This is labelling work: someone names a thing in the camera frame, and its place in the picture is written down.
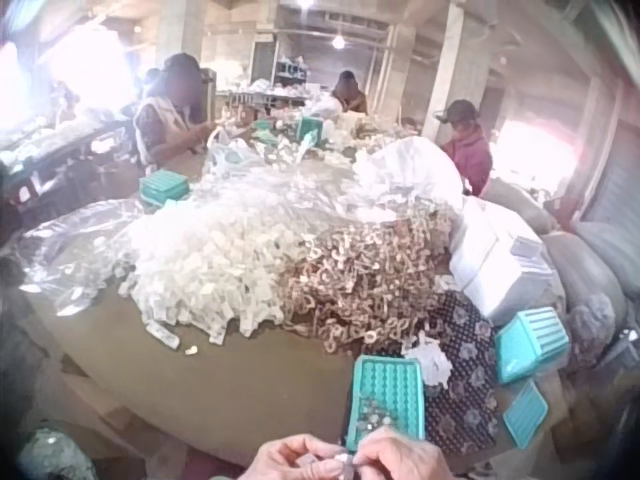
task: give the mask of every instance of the light bulb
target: light bulb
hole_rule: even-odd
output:
[[[333,39],[333,42],[331,42],[331,44],[336,50],[342,50],[345,46],[345,41],[344,38],[342,38],[342,35],[338,35]]]

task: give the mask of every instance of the table surface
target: table surface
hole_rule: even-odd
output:
[[[182,160],[173,169],[193,178],[201,160],[194,162]],[[195,327],[178,327],[182,343],[173,351],[145,331],[135,303],[113,287],[71,317],[56,317],[43,296],[29,298],[90,377],[144,420],[195,448],[248,465],[259,446],[275,438],[309,432],[338,442],[342,434],[353,359],[326,354],[319,341],[275,327],[250,339],[232,329],[219,347]],[[192,345],[198,353],[186,356]],[[544,432],[567,411],[557,374],[539,379],[538,386],[550,406]],[[498,391],[501,411],[519,388]],[[502,424],[495,448],[451,457],[450,465],[459,472],[513,448]]]

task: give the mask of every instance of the dark hair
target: dark hair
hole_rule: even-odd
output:
[[[152,85],[162,74],[159,68],[150,68],[144,76],[144,85]]]
[[[167,79],[170,75],[181,72],[195,71],[200,73],[200,64],[191,55],[187,53],[176,53],[171,55],[164,62],[164,68],[159,70],[154,84],[149,89],[147,97],[166,97],[167,96]],[[202,103],[200,99],[193,105],[189,105],[189,120],[198,124],[204,122],[204,114],[202,112]]]
[[[340,80],[355,80],[356,76],[351,70],[345,70],[340,74]]]

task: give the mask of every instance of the patterned cloth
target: patterned cloth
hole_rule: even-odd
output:
[[[440,341],[453,365],[449,388],[425,386],[427,438],[447,454],[468,454],[495,445],[498,432],[495,397],[495,333],[462,293],[448,292],[419,328]],[[374,355],[400,357],[392,345]]]

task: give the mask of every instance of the baseball cap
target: baseball cap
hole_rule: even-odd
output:
[[[469,100],[454,100],[445,111],[435,114],[445,124],[476,120],[478,116],[476,107]]]

